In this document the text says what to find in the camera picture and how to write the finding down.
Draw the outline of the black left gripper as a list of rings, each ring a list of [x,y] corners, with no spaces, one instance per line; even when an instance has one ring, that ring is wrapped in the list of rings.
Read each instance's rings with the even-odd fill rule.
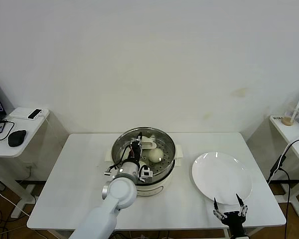
[[[128,149],[130,151],[125,161],[132,160],[135,162],[139,162],[142,155],[142,137],[143,137],[142,132],[139,132],[137,139],[132,139],[130,141],[130,144],[128,146]]]

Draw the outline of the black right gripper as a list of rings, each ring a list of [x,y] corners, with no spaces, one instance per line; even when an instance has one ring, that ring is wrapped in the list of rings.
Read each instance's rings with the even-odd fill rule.
[[[214,216],[221,220],[222,224],[229,227],[231,238],[238,239],[246,237],[245,230],[243,228],[243,223],[246,221],[247,205],[244,204],[243,200],[236,194],[238,203],[240,205],[239,211],[231,211],[222,213],[219,211],[216,198],[213,202],[213,214]]]

